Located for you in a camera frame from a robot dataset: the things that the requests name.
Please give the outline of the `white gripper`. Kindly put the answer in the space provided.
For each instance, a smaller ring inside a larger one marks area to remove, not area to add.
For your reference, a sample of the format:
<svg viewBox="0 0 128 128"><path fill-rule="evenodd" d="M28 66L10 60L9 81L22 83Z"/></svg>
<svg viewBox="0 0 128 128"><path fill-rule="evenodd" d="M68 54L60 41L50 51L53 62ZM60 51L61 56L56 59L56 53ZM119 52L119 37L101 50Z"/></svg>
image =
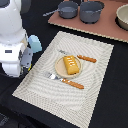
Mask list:
<svg viewBox="0 0 128 128"><path fill-rule="evenodd" d="M0 44L0 63L10 77L19 77L31 67L33 51L23 43Z"/></svg>

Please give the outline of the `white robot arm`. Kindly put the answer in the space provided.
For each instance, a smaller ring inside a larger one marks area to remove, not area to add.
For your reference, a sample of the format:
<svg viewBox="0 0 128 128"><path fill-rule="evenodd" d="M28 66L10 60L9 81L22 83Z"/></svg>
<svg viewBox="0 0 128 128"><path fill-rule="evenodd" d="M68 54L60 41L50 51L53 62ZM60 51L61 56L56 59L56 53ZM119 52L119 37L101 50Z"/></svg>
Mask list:
<svg viewBox="0 0 128 128"><path fill-rule="evenodd" d="M33 52L21 18L30 6L31 0L0 0L0 63L9 77L20 77L31 66Z"/></svg>

